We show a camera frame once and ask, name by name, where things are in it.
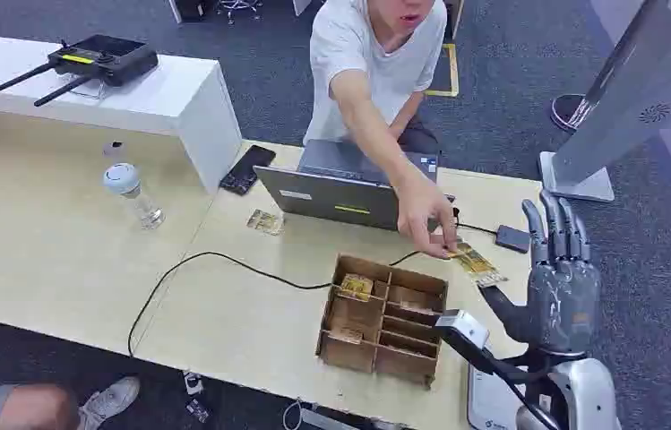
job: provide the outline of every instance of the smartphone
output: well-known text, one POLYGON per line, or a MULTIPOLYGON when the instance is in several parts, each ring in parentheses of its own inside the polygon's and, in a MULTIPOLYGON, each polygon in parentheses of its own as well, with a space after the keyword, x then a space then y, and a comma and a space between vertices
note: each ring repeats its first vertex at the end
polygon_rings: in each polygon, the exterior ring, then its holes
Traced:
POLYGON ((259 145, 252 146, 221 179, 219 186, 231 193, 245 195, 258 179, 254 166, 269 166, 275 155, 277 154, 273 150, 267 150, 259 145))

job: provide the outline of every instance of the man's hand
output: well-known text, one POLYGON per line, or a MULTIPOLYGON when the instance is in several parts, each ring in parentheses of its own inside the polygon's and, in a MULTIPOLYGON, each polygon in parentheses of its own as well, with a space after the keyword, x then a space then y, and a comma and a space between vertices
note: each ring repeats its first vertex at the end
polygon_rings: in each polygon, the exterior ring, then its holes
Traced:
POLYGON ((447 259, 443 247, 456 251, 456 223, 446 196, 414 165, 394 181, 393 189, 399 197, 399 232, 409 237, 417 250, 447 259), (440 221, 442 235, 428 233, 429 219, 440 221))

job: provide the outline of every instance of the white sneaker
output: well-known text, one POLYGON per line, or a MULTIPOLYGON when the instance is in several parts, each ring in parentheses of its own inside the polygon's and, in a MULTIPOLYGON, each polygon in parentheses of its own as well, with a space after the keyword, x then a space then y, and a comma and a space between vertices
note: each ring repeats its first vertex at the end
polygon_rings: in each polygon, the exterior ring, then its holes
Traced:
POLYGON ((140 392, 140 380, 127 376, 103 392, 96 391, 79 408, 80 430, 97 430, 103 421, 129 408, 140 392))

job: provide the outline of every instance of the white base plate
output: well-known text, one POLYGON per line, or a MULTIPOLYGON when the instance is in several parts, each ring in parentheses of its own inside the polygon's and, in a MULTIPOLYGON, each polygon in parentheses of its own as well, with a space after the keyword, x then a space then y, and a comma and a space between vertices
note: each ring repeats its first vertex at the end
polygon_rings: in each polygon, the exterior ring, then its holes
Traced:
POLYGON ((516 430, 515 417, 522 403, 496 375, 469 366, 467 419, 477 430, 516 430))
POLYGON ((541 152, 538 157, 544 188, 551 194, 594 202, 612 202, 615 199, 615 192, 612 191, 612 182, 609 180, 606 168, 601 168, 578 184, 558 184, 552 169, 551 158, 553 156, 553 152, 541 152))

